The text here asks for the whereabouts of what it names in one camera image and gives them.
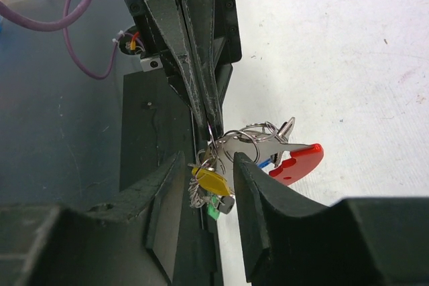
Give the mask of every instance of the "key ring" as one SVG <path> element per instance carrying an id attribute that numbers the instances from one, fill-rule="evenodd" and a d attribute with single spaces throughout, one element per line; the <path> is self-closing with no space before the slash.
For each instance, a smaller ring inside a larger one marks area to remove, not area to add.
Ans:
<path id="1" fill-rule="evenodd" d="M 198 166 L 198 169 L 197 169 L 196 173 L 191 177 L 191 180 L 189 182 L 188 191 L 190 194 L 189 198 L 190 198 L 191 208 L 201 208 L 205 204 L 212 204 L 215 207 L 212 198 L 216 198 L 219 201 L 218 196 L 210 196 L 210 195 L 209 196 L 202 196 L 202 195 L 200 195 L 199 189 L 201 189 L 201 187 L 200 187 L 200 184 L 198 183 L 198 180 L 197 180 L 198 172 L 201 169 L 205 168 L 206 165 L 208 165 L 207 168 L 210 168 L 210 161 L 211 160 L 217 161 L 217 159 L 218 159 L 218 157 L 212 156 L 212 157 L 209 157 L 207 160 L 205 160 L 204 162 L 201 163 L 200 156 L 203 153 L 206 153 L 206 151 L 202 149 L 202 150 L 198 151 L 196 154 L 196 162 L 197 162 L 196 165 Z"/>
<path id="2" fill-rule="evenodd" d="M 211 145 L 214 148 L 214 152 L 216 153 L 216 157 L 219 157 L 219 150 L 217 149 L 217 146 L 216 146 L 216 140 L 215 140 L 215 137 L 213 136 L 213 132 L 212 132 L 212 128 L 210 126 L 210 123 L 208 123 L 208 122 L 207 122 L 207 127 L 208 127 L 208 134 L 210 135 L 210 140 L 212 143 Z"/>
<path id="3" fill-rule="evenodd" d="M 279 131 L 279 129 L 273 123 L 268 121 L 263 123 L 252 123 L 252 124 L 246 125 L 242 129 L 240 129 L 240 131 L 246 132 L 247 130 L 258 128 L 258 127 L 262 128 L 263 130 L 268 129 L 271 132 L 271 134 L 268 135 L 267 137 L 262 137 L 262 138 L 254 137 L 256 142 L 263 142 L 263 141 L 270 140 L 273 137 L 275 137 Z"/>
<path id="4" fill-rule="evenodd" d="M 252 143 L 253 143 L 253 146 L 255 147 L 255 149 L 256 149 L 256 158 L 255 158 L 255 160 L 253 160 L 253 162 L 254 163 L 257 163 L 257 161 L 259 160 L 259 157 L 261 156 L 261 151 L 259 150 L 259 147 L 257 146 L 257 141 L 255 140 L 255 138 L 254 137 L 252 137 L 250 134 L 248 134 L 248 133 L 246 133 L 246 132 L 243 132 L 243 131 L 241 131 L 241 130 L 230 130 L 230 131 L 228 131 L 228 132 L 226 132 L 225 133 L 225 135 L 223 136 L 224 138 L 225 137 L 229 137 L 228 138 L 228 140 L 231 140 L 231 135 L 232 134 L 239 134 L 239 135 L 244 135 L 245 137 L 247 137 Z M 221 145 L 222 145 L 222 149 L 223 149 L 223 151 L 225 152 L 225 155 L 227 156 L 227 158 L 228 158 L 228 160 L 229 161 L 231 161 L 231 162 L 234 162 L 234 156 L 230 156 L 229 155 L 229 153 L 228 152 L 226 152 L 225 151 L 225 148 L 224 148 L 224 144 L 226 143 L 227 141 L 225 141 L 225 140 L 222 140 L 221 141 Z"/>

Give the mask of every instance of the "keychain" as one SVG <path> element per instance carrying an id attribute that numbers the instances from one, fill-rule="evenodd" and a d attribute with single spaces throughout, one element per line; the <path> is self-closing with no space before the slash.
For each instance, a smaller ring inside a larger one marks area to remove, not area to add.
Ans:
<path id="1" fill-rule="evenodd" d="M 235 203 L 232 187 L 236 152 L 245 153 L 260 168 L 273 163 L 275 168 L 269 175 L 286 186 L 309 174 L 322 161 L 323 148 L 319 144 L 289 143 L 294 125 L 294 117 L 280 129 L 270 122 L 255 123 L 228 131 L 218 140 L 214 140 L 210 132 L 212 140 L 207 150 L 197 153 L 198 165 L 190 165 L 191 207 L 200 208 L 207 204 L 208 214 L 215 220 L 220 212 L 228 214 L 231 211 Z M 290 153 L 290 158 L 282 161 L 285 151 Z"/>

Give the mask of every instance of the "green key tag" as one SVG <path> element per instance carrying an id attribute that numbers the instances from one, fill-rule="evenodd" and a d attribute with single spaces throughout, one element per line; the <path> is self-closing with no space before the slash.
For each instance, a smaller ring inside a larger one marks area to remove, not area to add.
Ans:
<path id="1" fill-rule="evenodd" d="M 218 220 L 219 216 L 221 215 L 221 212 L 217 210 L 213 204 L 218 204 L 219 201 L 215 196 L 212 197 L 212 202 L 210 202 L 207 205 L 207 214 L 212 217 L 215 221 Z"/>
<path id="2" fill-rule="evenodd" d="M 212 204 L 207 205 L 207 214 L 214 220 L 218 220 L 221 213 Z"/>

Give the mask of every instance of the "black plastic part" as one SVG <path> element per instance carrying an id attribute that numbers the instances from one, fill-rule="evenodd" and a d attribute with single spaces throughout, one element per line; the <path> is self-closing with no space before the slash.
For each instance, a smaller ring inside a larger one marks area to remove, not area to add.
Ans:
<path id="1" fill-rule="evenodd" d="M 159 54 L 168 82 L 193 110 L 200 134 L 223 134 L 219 98 L 224 65 L 241 59 L 235 0 L 125 0 L 149 55 Z M 214 44 L 221 51 L 213 56 Z"/>
<path id="2" fill-rule="evenodd" d="M 234 208 L 235 199 L 231 196 L 225 196 L 221 198 L 221 202 L 217 205 L 217 210 L 223 214 L 229 214 Z"/>
<path id="3" fill-rule="evenodd" d="M 86 214 L 0 208 L 0 285 L 170 285 L 185 169 L 177 153 Z"/>
<path id="4" fill-rule="evenodd" d="M 172 91 L 162 70 L 124 78 L 121 140 L 121 189 L 155 171 L 175 151 L 195 163 L 206 142 L 194 131 L 189 108 Z M 173 285 L 223 285 L 216 222 L 206 209 L 189 206 L 185 170 L 182 214 Z"/>
<path id="5" fill-rule="evenodd" d="M 242 153 L 234 183 L 252 285 L 429 285 L 429 198 L 353 198 L 329 208 Z"/>
<path id="6" fill-rule="evenodd" d="M 130 50 L 129 47 L 127 48 L 127 43 L 131 41 L 132 35 L 134 35 L 137 32 L 137 28 L 135 26 L 130 27 L 125 31 L 127 35 L 124 35 L 119 40 L 119 50 L 124 53 L 125 55 L 136 55 L 136 52 L 139 50 Z"/>

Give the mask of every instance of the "red wire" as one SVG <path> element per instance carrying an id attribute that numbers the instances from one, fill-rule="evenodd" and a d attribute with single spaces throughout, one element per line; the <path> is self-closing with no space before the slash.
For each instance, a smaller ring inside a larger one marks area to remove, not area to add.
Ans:
<path id="1" fill-rule="evenodd" d="M 134 34 L 133 38 L 131 38 L 132 42 L 135 42 L 135 40 L 140 36 L 140 32 L 138 31 L 137 33 Z"/>

